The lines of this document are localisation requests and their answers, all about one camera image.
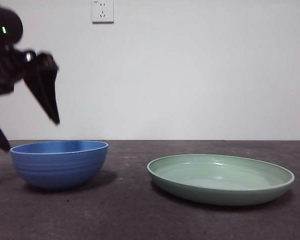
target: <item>green plate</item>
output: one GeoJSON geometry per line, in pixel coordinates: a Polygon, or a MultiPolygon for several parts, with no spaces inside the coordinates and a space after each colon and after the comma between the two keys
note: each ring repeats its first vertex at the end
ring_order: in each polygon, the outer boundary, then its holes
{"type": "Polygon", "coordinates": [[[178,197],[213,205],[247,206],[283,195],[294,174],[284,167],[250,158],[186,154],[148,163],[152,180],[178,197]]]}

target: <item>blue bowl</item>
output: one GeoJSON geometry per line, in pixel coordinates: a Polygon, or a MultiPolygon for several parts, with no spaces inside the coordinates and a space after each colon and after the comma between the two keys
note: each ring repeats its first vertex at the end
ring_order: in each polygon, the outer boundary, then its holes
{"type": "Polygon", "coordinates": [[[49,141],[11,148],[14,166],[30,185],[64,190],[82,185],[102,168],[108,144],[102,141],[49,141]]]}

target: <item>bowl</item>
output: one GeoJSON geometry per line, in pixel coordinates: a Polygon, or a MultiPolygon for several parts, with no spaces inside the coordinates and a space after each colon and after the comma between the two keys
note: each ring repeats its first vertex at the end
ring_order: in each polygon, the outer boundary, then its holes
{"type": "Polygon", "coordinates": [[[67,140],[37,142],[10,149],[19,175],[30,185],[64,190],[84,184],[102,168],[108,144],[67,140]]]}
{"type": "Polygon", "coordinates": [[[147,165],[155,184],[178,197],[222,206],[266,203],[283,195],[295,176],[269,162],[226,155],[184,154],[147,165]]]}

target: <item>electrical outlet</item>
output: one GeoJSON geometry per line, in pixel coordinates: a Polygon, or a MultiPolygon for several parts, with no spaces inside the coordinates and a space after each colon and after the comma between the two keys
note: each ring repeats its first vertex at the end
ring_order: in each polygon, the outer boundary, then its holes
{"type": "Polygon", "coordinates": [[[113,23],[114,15],[114,0],[95,0],[91,3],[92,23],[113,23]]]}

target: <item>dark tabletop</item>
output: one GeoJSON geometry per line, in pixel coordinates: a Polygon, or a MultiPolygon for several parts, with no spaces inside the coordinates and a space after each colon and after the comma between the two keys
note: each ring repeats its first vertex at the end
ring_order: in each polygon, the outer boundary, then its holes
{"type": "Polygon", "coordinates": [[[0,150],[0,240],[300,240],[300,141],[106,142],[99,174],[61,192],[26,184],[0,150]],[[295,182],[277,200],[245,207],[191,202],[152,183],[148,162],[194,153],[278,164],[295,182]]]}

